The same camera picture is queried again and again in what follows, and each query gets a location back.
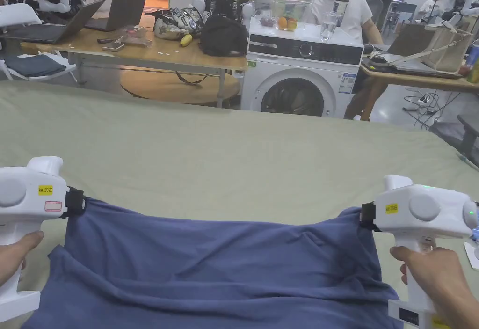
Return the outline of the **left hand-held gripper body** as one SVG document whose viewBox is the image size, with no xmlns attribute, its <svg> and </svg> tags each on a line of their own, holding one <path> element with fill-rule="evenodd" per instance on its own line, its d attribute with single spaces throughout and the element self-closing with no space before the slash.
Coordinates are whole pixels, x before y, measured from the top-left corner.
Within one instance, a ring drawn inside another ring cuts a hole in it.
<svg viewBox="0 0 479 329">
<path fill-rule="evenodd" d="M 60 176 L 63 160 L 34 157 L 25 167 L 0 168 L 0 244 L 11 245 L 39 231 L 44 221 L 81 216 L 84 192 L 68 186 Z M 0 289 L 0 322 L 39 308 L 39 291 L 18 291 L 22 265 Z"/>
</svg>

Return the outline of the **person's right hand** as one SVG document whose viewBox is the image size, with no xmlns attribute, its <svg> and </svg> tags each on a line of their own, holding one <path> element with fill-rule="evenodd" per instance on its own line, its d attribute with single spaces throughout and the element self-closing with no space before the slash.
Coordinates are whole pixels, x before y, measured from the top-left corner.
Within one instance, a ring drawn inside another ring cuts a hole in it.
<svg viewBox="0 0 479 329">
<path fill-rule="evenodd" d="M 406 247 L 392 247 L 391 255 L 403 264 L 401 280 L 414 278 L 431 298 L 437 313 L 452 329 L 479 327 L 479 302 L 472 294 L 457 254 L 437 247 L 418 253 Z"/>
</svg>

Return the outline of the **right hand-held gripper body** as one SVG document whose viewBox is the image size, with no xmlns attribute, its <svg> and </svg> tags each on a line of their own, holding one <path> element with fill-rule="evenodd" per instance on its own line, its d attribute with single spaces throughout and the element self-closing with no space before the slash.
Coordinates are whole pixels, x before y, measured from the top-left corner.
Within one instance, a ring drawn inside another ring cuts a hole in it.
<svg viewBox="0 0 479 329">
<path fill-rule="evenodd" d="M 463 240 L 478 226 L 477 204 L 464 193 L 414 184 L 399 175 L 386 175 L 384 183 L 384 192 L 362 205 L 360 225 L 393 234 L 399 247 L 424 254 L 438 238 Z M 407 281 L 408 300 L 389 300 L 389 316 L 419 329 L 447 328 L 411 274 Z"/>
</svg>

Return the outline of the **person's left hand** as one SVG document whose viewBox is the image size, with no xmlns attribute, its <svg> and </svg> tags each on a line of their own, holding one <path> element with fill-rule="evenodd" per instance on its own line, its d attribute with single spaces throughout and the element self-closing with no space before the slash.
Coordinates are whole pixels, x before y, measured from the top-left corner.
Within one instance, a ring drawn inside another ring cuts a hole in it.
<svg viewBox="0 0 479 329">
<path fill-rule="evenodd" d="M 41 243 L 43 237 L 44 232 L 39 230 L 26 234 L 16 243 L 0 247 L 0 285 L 2 287 L 14 278 L 19 282 L 27 254 Z"/>
</svg>

